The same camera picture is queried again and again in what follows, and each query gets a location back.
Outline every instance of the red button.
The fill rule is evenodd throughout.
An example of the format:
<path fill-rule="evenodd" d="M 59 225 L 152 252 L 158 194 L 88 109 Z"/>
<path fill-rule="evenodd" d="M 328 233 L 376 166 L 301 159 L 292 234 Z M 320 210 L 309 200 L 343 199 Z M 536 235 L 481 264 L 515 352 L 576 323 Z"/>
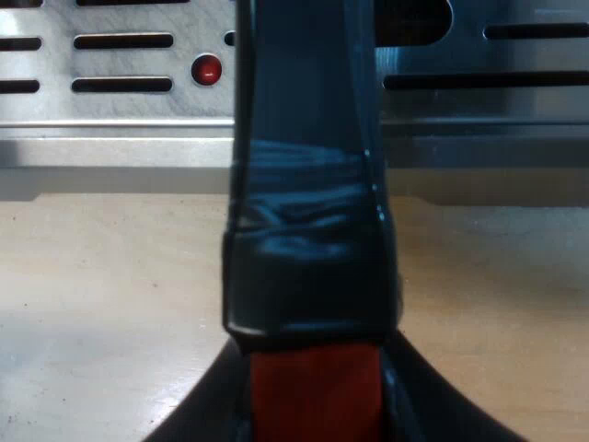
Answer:
<path fill-rule="evenodd" d="M 199 85 L 212 86 L 223 73 L 223 66 L 221 61 L 211 54 L 201 55 L 192 64 L 192 78 Z"/>

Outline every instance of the wooden table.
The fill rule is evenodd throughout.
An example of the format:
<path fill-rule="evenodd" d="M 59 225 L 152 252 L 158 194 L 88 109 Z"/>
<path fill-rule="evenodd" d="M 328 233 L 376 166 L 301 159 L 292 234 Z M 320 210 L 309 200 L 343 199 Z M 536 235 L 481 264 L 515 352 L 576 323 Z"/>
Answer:
<path fill-rule="evenodd" d="M 225 340 L 226 198 L 0 203 L 0 440 L 138 441 Z M 396 199 L 401 329 L 537 441 L 589 440 L 589 210 Z"/>

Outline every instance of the slot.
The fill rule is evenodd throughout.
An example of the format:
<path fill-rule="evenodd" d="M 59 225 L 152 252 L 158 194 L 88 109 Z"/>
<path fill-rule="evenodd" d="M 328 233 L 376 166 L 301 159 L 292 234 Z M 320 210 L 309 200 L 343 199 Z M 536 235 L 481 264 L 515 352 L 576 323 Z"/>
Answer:
<path fill-rule="evenodd" d="M 37 80 L 0 80 L 0 94 L 34 94 L 39 88 Z"/>
<path fill-rule="evenodd" d="M 589 24 L 491 25 L 485 29 L 484 35 L 489 40 L 586 39 Z"/>
<path fill-rule="evenodd" d="M 41 7 L 43 0 L 0 0 L 0 9 Z"/>
<path fill-rule="evenodd" d="M 387 76 L 386 90 L 587 86 L 589 71 L 512 72 L 444 76 Z"/>
<path fill-rule="evenodd" d="M 77 78 L 72 83 L 74 92 L 85 93 L 149 93 L 169 92 L 173 83 L 166 76 L 107 76 Z"/>
<path fill-rule="evenodd" d="M 0 39 L 0 52 L 38 51 L 39 37 L 10 37 Z"/>
<path fill-rule="evenodd" d="M 76 0 L 78 6 L 169 5 L 190 0 Z"/>
<path fill-rule="evenodd" d="M 74 47 L 90 49 L 164 49 L 174 44 L 172 34 L 163 32 L 87 34 L 74 39 Z"/>

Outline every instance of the metal panel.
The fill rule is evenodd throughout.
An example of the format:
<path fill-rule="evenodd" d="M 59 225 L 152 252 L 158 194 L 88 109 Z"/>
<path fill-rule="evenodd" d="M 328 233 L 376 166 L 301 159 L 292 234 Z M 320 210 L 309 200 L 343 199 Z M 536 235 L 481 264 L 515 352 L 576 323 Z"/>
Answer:
<path fill-rule="evenodd" d="M 449 3 L 452 27 L 438 42 L 376 50 L 377 87 L 398 75 L 589 72 L 587 38 L 488 40 L 483 33 L 490 24 L 585 23 L 584 0 Z M 0 9 L 0 37 L 42 38 L 38 51 L 0 52 L 0 80 L 40 81 L 34 94 L 0 94 L 0 169 L 135 168 L 151 176 L 154 168 L 226 169 L 235 48 L 224 36 L 234 27 L 234 8 L 229 0 L 92 7 L 47 0 L 41 8 Z M 174 44 L 74 47 L 77 35 L 125 32 L 169 32 Z M 204 52 L 223 63 L 213 87 L 191 77 L 192 62 Z M 169 76 L 174 86 L 169 93 L 74 93 L 71 84 L 82 76 Z M 394 167 L 589 166 L 589 86 L 383 89 L 382 99 Z M 163 182 L 161 188 L 169 190 Z"/>

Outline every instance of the red fabric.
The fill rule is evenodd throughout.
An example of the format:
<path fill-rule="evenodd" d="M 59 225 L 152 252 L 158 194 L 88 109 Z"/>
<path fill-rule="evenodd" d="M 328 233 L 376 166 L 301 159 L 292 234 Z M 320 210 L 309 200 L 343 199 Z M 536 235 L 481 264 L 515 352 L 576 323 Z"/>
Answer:
<path fill-rule="evenodd" d="M 332 345 L 251 357 L 256 442 L 380 442 L 378 349 Z"/>

